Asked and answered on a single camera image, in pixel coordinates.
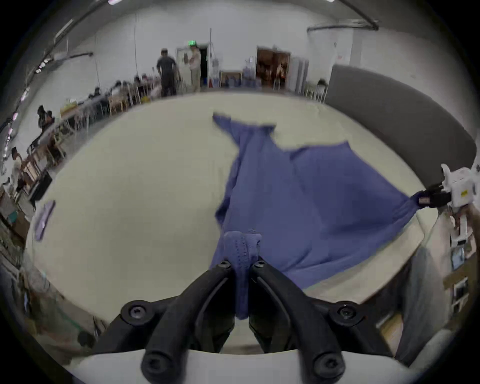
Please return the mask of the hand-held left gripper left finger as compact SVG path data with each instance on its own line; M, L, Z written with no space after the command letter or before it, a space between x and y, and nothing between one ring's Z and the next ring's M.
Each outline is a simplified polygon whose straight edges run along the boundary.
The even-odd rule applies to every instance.
M235 274L223 261L176 297L126 303L93 353L144 350L144 378L153 384L177 384L185 376L187 351L220 353L234 326Z

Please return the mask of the person's right hand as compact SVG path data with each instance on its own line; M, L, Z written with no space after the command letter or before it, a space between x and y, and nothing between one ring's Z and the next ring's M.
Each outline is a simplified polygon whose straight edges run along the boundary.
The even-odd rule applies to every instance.
M455 225L460 225L461 216L465 216L467 225L471 227L473 236L476 243L476 255L479 256L480 252L480 211L474 204L465 205L460 208L459 212L455 216Z

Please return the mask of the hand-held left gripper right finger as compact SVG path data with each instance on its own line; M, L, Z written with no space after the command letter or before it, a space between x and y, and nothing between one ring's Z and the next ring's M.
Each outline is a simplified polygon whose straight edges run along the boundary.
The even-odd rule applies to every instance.
M297 350L309 384L338 382L343 351L393 357L367 305L309 297L265 261L249 270L249 328L265 354Z

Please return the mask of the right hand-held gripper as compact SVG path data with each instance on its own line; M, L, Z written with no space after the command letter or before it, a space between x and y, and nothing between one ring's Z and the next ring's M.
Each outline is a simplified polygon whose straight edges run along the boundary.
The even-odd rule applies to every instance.
M451 248L463 247L472 229L469 227L466 207L474 203L477 196L477 181L471 168L461 167L451 171L447 164L441 164L443 180L426 190L416 193L417 207L448 207L453 219L450 232Z

